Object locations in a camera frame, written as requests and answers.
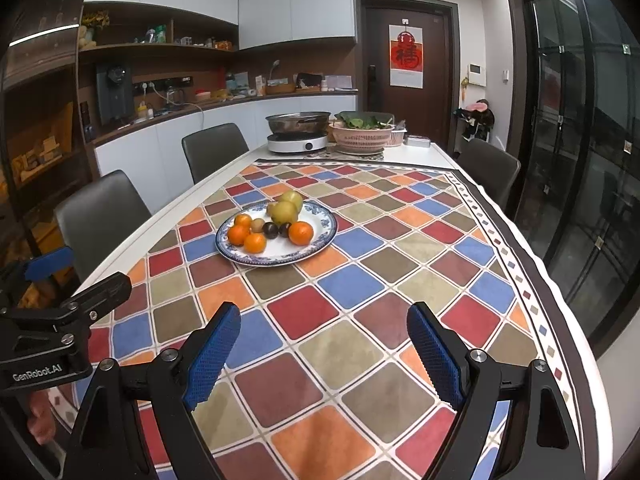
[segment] power outlet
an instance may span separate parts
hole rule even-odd
[[[143,95],[144,94],[144,89],[142,88],[142,83],[145,81],[141,81],[139,83],[134,83],[133,85],[133,95],[137,96],[137,95]],[[186,88],[189,86],[193,86],[193,77],[188,75],[188,76],[183,76],[183,77],[172,77],[172,78],[168,78],[168,79],[153,79],[152,81],[146,81],[146,83],[148,84],[149,82],[152,82],[155,87],[156,87],[156,91],[157,92],[164,92],[166,91],[166,89],[169,86],[174,86],[176,88]],[[146,93],[153,93],[153,89],[152,88],[147,88],[146,89]]]

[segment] kettle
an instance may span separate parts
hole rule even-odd
[[[166,98],[171,110],[180,109],[184,104],[184,90],[176,88],[175,86],[169,86],[166,89]]]

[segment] human hand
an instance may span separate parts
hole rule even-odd
[[[41,446],[53,440],[56,434],[56,423],[49,405],[46,390],[33,392],[29,397],[31,415],[27,421],[29,433],[33,435]]]

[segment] door handle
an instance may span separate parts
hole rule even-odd
[[[367,110],[374,111],[378,109],[379,95],[378,77],[376,75],[376,66],[367,66]]]

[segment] orange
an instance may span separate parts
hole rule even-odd
[[[244,239],[244,250],[248,253],[261,253],[267,246],[267,238],[262,233],[251,233]]]
[[[306,222],[293,222],[289,228],[289,240],[296,245],[308,245],[314,237],[314,229]]]
[[[229,238],[229,242],[233,245],[240,246],[244,244],[244,239],[249,235],[249,228],[243,225],[234,225],[226,232],[226,237]]]
[[[246,213],[242,213],[234,219],[234,225],[242,225],[246,228],[251,227],[251,217]]]

